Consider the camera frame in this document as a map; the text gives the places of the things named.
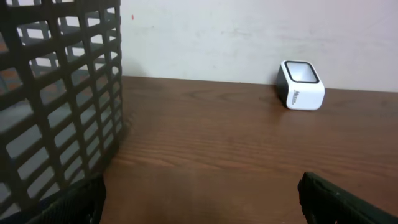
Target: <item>cube-shaped object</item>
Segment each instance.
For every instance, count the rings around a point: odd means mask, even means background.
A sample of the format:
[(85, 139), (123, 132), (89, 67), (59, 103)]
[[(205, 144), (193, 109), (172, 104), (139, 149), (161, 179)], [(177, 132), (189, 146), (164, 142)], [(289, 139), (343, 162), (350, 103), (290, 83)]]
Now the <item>cube-shaped object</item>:
[(277, 76), (280, 100), (293, 110), (316, 110), (322, 105), (325, 87), (311, 63), (284, 60)]

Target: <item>small white box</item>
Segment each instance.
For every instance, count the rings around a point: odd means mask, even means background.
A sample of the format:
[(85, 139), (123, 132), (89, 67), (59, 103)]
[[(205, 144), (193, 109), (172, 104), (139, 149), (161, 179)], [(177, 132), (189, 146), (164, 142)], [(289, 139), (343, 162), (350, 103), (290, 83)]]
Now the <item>small white box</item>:
[(322, 105), (325, 87), (311, 63), (284, 60), (276, 81), (280, 99), (293, 110), (316, 110)]

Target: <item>white wall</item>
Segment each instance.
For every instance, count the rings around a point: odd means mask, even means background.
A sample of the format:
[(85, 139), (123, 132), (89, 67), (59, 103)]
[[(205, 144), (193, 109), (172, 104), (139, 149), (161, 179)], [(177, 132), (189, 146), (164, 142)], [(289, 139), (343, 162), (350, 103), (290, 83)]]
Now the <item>white wall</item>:
[(274, 83), (299, 59), (328, 88), (398, 91), (398, 0), (122, 0), (121, 19), (124, 75)]

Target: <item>wooden table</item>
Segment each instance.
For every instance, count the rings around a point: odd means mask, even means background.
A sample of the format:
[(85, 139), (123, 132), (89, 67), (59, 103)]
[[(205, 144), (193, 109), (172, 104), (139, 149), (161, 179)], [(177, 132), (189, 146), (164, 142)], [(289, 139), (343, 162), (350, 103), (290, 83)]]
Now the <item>wooden table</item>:
[(123, 77), (123, 102), (103, 224), (306, 223), (305, 171), (398, 215), (397, 93), (292, 111), (270, 85)]

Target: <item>black object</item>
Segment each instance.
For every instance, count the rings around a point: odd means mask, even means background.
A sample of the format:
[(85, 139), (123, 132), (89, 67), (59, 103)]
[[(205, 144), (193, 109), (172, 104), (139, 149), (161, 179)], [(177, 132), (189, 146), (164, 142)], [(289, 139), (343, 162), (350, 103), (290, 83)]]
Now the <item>black object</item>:
[(81, 180), (30, 209), (0, 221), (2, 224), (99, 224), (106, 198), (102, 175)]
[(0, 219), (101, 172), (116, 153), (119, 6), (0, 1)]
[(398, 223), (397, 217), (311, 172), (304, 173), (298, 191), (308, 224)]

